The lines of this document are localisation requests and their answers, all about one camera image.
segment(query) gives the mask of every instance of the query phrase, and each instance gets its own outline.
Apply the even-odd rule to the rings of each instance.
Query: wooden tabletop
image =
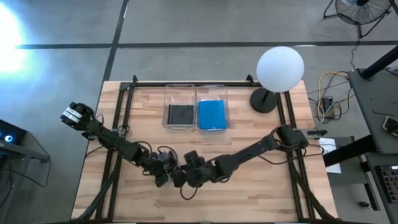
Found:
[[[113,122],[120,82],[105,82],[98,104],[98,113],[104,115],[104,125],[110,128]],[[135,88],[130,110],[129,141],[147,141],[152,148],[170,146],[179,158],[196,150],[206,160],[220,154],[232,154],[268,135],[280,124],[277,108],[268,114],[251,109],[249,97],[254,87],[228,88],[231,127],[224,134],[202,135],[170,133],[162,126],[164,88]],[[304,82],[290,91],[298,128],[313,128],[314,123],[307,99]],[[289,123],[287,107],[285,116]],[[88,152],[98,147],[98,142],[88,146]],[[307,154],[319,153],[317,147],[309,147]],[[280,162],[286,154],[267,152],[264,157]],[[101,185],[106,149],[90,154],[84,163],[83,173],[76,196],[72,217],[78,217],[91,203]],[[322,156],[305,158],[311,191],[328,212],[337,216],[336,208]],[[183,193],[189,197],[193,189],[184,186]],[[305,199],[301,192],[305,208]],[[114,211],[116,222],[292,222],[297,221],[287,164],[273,166],[255,158],[244,163],[225,184],[205,183],[196,196],[189,201],[180,196],[179,189],[170,181],[157,188],[153,177],[142,175],[142,169],[123,161]]]

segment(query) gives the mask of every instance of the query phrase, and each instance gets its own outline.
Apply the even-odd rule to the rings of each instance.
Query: white globe lamp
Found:
[[[290,47],[274,47],[261,56],[256,72],[263,88],[253,91],[250,105],[259,113],[269,113],[277,105],[273,92],[285,92],[295,87],[303,77],[304,61]]]

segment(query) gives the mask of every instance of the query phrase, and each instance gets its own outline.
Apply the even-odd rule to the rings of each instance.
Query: gray floor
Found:
[[[110,44],[122,0],[5,0],[0,12],[15,19],[16,29],[0,40],[17,44]],[[130,0],[120,43],[153,42],[311,42],[352,44],[356,28],[338,18],[322,20],[327,0]],[[397,14],[388,15],[363,40],[397,40]],[[317,89],[325,71],[351,70],[353,45],[294,47],[305,61],[307,91]],[[357,67],[367,67],[392,45],[359,46]],[[269,47],[118,49],[110,80],[242,80],[255,75],[258,58]],[[6,223],[48,223],[68,220],[87,142],[59,116],[71,101],[96,108],[109,49],[0,50],[0,118],[29,130],[52,158],[49,186],[25,181],[13,200]],[[343,82],[340,77],[333,83]],[[339,97],[349,88],[328,91]],[[328,135],[361,138],[368,134],[355,98],[339,121],[319,124]],[[45,172],[33,177],[43,179]],[[366,200],[361,186],[332,186],[339,217],[347,221],[388,223],[386,214],[356,206]]]

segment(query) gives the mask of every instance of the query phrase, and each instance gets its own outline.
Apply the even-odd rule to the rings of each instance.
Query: fan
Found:
[[[336,14],[326,15],[327,10],[336,1]],[[379,22],[390,13],[394,0],[331,0],[323,13],[323,18],[338,16],[342,21],[356,25],[359,38],[367,36]],[[362,35],[361,25],[378,20],[367,33]]]

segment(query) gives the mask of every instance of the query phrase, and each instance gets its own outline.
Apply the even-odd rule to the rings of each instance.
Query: transparent container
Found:
[[[197,87],[197,108],[197,123],[202,133],[222,133],[231,126],[228,90],[225,86]]]
[[[193,131],[195,115],[196,91],[194,85],[170,84],[165,86],[163,127]]]

